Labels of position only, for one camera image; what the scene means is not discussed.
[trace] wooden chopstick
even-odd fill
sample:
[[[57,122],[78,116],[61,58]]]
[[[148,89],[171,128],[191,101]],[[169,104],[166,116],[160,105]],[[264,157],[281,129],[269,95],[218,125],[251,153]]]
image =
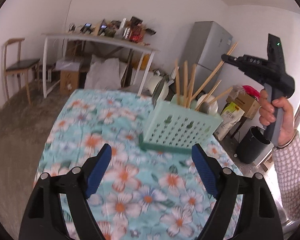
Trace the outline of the wooden chopstick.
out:
[[[188,96],[188,61],[185,61],[183,67],[183,106],[187,105]]]
[[[178,60],[175,61],[175,70],[176,70],[176,92],[177,92],[177,104],[180,105],[180,76],[179,76],[179,67]]]
[[[235,46],[237,46],[237,42],[230,48],[230,50],[227,52],[227,55],[230,55],[232,51],[234,50]],[[204,89],[204,87],[209,83],[209,81],[213,78],[213,76],[218,72],[218,70],[221,68],[223,65],[224,61],[221,60],[219,65],[212,71],[210,76],[207,78],[207,80],[201,85],[201,87],[194,93],[192,96],[191,100],[195,99],[197,95]]]
[[[233,89],[233,87],[228,88],[226,91],[224,91],[223,93],[221,93],[220,95],[218,95],[216,98],[214,98],[213,100],[211,100],[208,104],[212,105],[215,101],[217,101],[221,97],[225,96],[226,94],[230,93],[232,91],[232,89]]]
[[[205,96],[205,98],[201,101],[201,103],[196,107],[196,111],[199,111],[200,106],[208,100],[208,98],[212,95],[212,93],[216,90],[217,86],[220,84],[221,80],[219,80],[214,87],[210,90],[210,92]]]
[[[191,70],[191,79],[190,79],[190,84],[189,84],[188,101],[187,101],[186,108],[189,108],[190,104],[191,104],[191,98],[192,98],[192,93],[193,93],[194,77],[195,77],[196,68],[197,68],[197,64],[193,64],[192,65],[192,70]]]

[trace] light green plastic basket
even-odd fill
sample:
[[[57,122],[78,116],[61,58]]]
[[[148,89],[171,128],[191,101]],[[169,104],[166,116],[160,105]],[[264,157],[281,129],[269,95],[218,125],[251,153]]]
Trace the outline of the light green plastic basket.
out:
[[[139,138],[140,147],[163,152],[191,153],[194,144],[204,145],[223,121],[215,116],[158,101]]]

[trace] human hand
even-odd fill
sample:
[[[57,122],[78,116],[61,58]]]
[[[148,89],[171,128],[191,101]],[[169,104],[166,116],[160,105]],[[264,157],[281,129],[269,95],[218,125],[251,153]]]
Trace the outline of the human hand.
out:
[[[280,129],[278,144],[282,146],[292,139],[294,136],[294,116],[292,105],[285,97],[273,100],[272,104],[267,101],[268,93],[266,90],[261,90],[259,103],[261,105],[259,109],[260,118],[259,121],[262,125],[268,126],[270,123],[275,122],[274,106],[282,108],[284,111],[283,122]]]

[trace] table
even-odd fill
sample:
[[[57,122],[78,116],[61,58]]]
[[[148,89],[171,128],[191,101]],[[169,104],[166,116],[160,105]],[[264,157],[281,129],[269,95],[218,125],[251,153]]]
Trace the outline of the table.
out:
[[[153,110],[150,97],[122,91],[76,90],[59,114],[45,144],[35,182],[43,172],[66,174],[112,148],[110,165],[89,207],[106,239],[192,240],[205,225],[216,200],[209,195],[191,155],[142,151],[138,135]],[[211,136],[203,147],[222,167],[239,169]],[[234,232],[241,208],[237,197],[226,239]],[[66,197],[61,196],[70,236],[77,239]],[[177,217],[182,226],[175,227]]]
[[[140,51],[142,52],[141,59],[139,61],[139,65],[137,68],[137,72],[135,75],[135,78],[133,80],[133,84],[135,84],[137,80],[137,76],[140,71],[141,63],[142,60],[145,56],[145,54],[150,54],[148,64],[146,66],[145,73],[143,75],[141,85],[138,91],[138,95],[141,95],[143,86],[146,82],[146,77],[148,75],[152,60],[154,58],[154,54],[156,49],[152,49],[149,46],[143,46],[140,44],[136,44],[130,41],[126,40],[119,40],[115,38],[110,38],[110,37],[105,37],[105,36],[93,36],[89,34],[75,34],[75,33],[44,33],[45,36],[45,42],[44,42],[44,49],[43,49],[43,63],[42,63],[42,82],[43,82],[43,97],[47,98],[47,95],[60,83],[60,80],[57,81],[55,84],[53,84],[48,90],[47,90],[47,81],[46,81],[46,69],[47,69],[47,53],[48,53],[48,40],[49,39],[64,39],[65,40],[65,46],[63,47],[63,55],[66,54],[67,50],[67,43],[69,40],[74,40],[74,41],[92,41],[92,42],[97,42],[97,43],[103,43],[103,44],[109,44],[109,45],[115,45],[118,47],[123,47],[130,49],[130,52],[132,51]]]

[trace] bracelet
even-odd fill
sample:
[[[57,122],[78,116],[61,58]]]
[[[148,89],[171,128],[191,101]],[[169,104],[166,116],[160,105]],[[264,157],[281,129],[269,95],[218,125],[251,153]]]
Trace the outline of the bracelet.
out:
[[[283,149],[283,148],[287,147],[293,141],[293,139],[295,138],[296,134],[297,134],[297,128],[294,129],[294,135],[293,135],[293,137],[287,143],[285,143],[284,145],[278,146],[277,149]]]

